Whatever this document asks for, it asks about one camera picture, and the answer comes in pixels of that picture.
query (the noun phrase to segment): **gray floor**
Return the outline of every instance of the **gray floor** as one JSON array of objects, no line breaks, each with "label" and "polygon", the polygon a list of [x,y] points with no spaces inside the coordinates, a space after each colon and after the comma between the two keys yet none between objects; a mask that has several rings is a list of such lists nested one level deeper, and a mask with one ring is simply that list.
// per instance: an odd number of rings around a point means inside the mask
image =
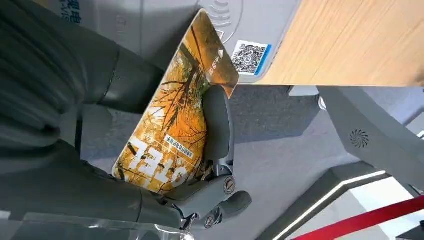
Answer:
[{"label": "gray floor", "polygon": [[[423,110],[422,88],[367,87],[365,90],[400,123],[406,123],[411,116]],[[295,104],[304,99],[292,98],[291,101]],[[275,101],[273,104],[276,109],[281,106],[281,111],[276,110],[273,116],[288,115],[282,111],[285,102]],[[83,158],[106,171],[110,171],[117,154],[140,119],[138,115],[117,111],[113,111],[112,115],[112,128],[105,137],[83,139]],[[236,145],[234,176],[237,187],[248,191],[253,203],[237,219],[206,231],[195,232],[196,239],[255,239],[326,169],[357,161],[344,151],[325,111],[320,111],[306,130],[302,129],[302,124],[297,126],[302,133],[300,136],[273,137],[272,140]]]}]

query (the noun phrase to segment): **red rope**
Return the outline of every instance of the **red rope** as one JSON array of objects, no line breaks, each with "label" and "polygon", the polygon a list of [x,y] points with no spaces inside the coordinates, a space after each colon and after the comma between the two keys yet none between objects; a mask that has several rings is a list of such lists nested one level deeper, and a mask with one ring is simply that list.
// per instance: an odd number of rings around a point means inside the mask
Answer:
[{"label": "red rope", "polygon": [[332,240],[424,209],[424,196],[385,206],[336,222],[295,240]]}]

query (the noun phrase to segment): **qr code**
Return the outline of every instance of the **qr code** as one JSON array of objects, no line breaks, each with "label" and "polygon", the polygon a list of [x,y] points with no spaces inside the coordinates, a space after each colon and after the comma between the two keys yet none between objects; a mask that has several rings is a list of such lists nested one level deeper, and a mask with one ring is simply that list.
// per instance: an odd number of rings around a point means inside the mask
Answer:
[{"label": "qr code", "polygon": [[265,61],[268,47],[268,44],[239,40],[231,57],[237,72],[242,75],[258,75],[258,68]]}]

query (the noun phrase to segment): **wooden surface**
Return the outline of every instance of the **wooden surface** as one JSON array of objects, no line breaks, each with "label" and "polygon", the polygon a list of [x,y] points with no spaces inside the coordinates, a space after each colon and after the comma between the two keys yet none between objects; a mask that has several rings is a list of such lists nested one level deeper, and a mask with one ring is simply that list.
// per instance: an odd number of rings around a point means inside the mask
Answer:
[{"label": "wooden surface", "polygon": [[260,85],[424,86],[424,0],[302,0]]}]

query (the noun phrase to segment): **led light strip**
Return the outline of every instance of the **led light strip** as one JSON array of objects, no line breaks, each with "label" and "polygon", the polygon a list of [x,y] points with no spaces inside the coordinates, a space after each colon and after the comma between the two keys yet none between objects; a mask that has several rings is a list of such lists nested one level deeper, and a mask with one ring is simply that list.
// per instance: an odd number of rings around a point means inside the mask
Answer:
[{"label": "led light strip", "polygon": [[370,173],[363,176],[354,177],[349,180],[344,180],[341,183],[339,183],[335,188],[333,188],[331,191],[329,191],[324,197],[322,197],[319,201],[317,201],[314,205],[312,205],[308,210],[306,210],[300,217],[298,217],[296,220],[294,220],[289,226],[287,226],[282,232],[280,232],[276,237],[273,238],[273,240],[280,239],[284,234],[286,234],[290,229],[292,229],[296,224],[298,224],[300,221],[302,221],[308,214],[310,214],[312,211],[314,211],[318,206],[323,204],[327,199],[329,199],[333,194],[335,194],[339,189],[341,189],[343,186],[359,182],[365,179],[370,179],[373,177],[377,177],[380,175],[386,174],[386,171],[377,171],[374,173]]}]

